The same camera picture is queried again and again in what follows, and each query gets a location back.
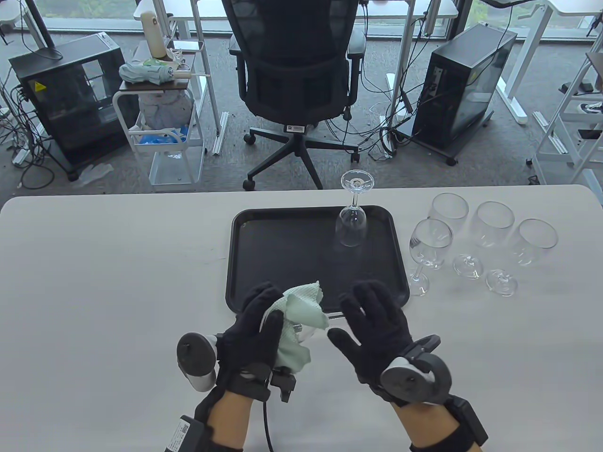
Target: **black tray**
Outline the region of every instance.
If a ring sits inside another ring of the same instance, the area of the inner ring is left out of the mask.
[[[391,214],[362,206],[368,236],[349,248],[335,239],[342,207],[244,210],[232,222],[226,304],[240,312],[245,294],[271,281],[281,290],[320,281],[326,313],[340,312],[338,295],[358,280],[378,279],[400,307],[409,298],[408,281]]]

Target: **haptic glove device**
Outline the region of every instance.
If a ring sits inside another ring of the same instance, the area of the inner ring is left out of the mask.
[[[361,383],[398,406],[446,401],[452,385],[450,371],[431,353],[440,338],[432,335],[413,342],[406,316],[382,283],[358,283],[340,302],[360,345],[340,328],[331,328],[328,336],[354,366]]]
[[[242,313],[224,333],[182,336],[176,349],[178,366],[193,388],[207,392],[216,384],[218,388],[264,402],[270,396],[267,386],[272,375],[271,385],[281,389],[283,401],[289,400],[295,377],[287,368],[274,368],[283,313],[271,312],[260,329],[266,309],[281,297],[283,293],[271,283],[261,284],[247,295]]]

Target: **forearm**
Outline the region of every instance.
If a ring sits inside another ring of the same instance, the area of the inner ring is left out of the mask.
[[[411,442],[418,448],[438,444],[450,436],[459,425],[442,405],[417,403],[402,408],[395,404],[392,406]],[[473,443],[468,452],[481,452],[481,449]]]
[[[226,391],[213,406],[207,424],[213,428],[212,441],[233,449],[243,449],[253,400]]]

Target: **green cloth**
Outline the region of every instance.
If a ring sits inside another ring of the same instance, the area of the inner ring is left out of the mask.
[[[299,324],[325,330],[329,326],[329,319],[320,307],[323,291],[320,289],[318,281],[313,284],[292,287],[283,295],[283,298],[278,299],[268,308],[262,323],[268,314],[275,310],[284,313],[285,321],[283,332],[280,335],[275,367],[285,366],[291,369],[291,373],[296,374],[310,362],[310,350],[300,344],[294,325]]]

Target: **black computer tower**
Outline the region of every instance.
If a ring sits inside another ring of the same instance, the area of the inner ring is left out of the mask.
[[[483,117],[516,37],[477,24],[434,50],[412,135],[443,149]]]
[[[11,58],[10,64],[44,129],[71,166],[69,172],[127,143],[113,108],[124,57],[106,33],[56,48],[61,59],[29,53]],[[128,126],[134,125],[136,97],[125,96],[120,107]]]

